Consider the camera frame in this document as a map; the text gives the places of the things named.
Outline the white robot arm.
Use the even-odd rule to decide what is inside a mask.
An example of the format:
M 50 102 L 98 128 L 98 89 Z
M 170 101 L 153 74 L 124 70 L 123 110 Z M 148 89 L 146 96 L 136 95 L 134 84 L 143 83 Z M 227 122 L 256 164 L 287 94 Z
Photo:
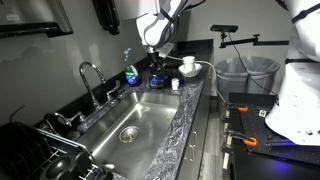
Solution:
M 320 0 L 280 0 L 293 25 L 285 75 L 277 101 L 265 117 L 275 133 L 297 145 L 320 145 Z M 166 0 L 158 11 L 145 9 L 136 20 L 146 52 L 156 60 L 177 28 L 189 0 Z

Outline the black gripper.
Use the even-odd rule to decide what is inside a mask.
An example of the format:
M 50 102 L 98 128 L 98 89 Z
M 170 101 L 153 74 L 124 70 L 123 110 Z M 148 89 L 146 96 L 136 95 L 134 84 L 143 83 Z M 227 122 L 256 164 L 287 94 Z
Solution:
M 149 53 L 148 57 L 150 59 L 150 73 L 152 75 L 160 74 L 165 66 L 164 59 L 159 55 L 158 52 Z

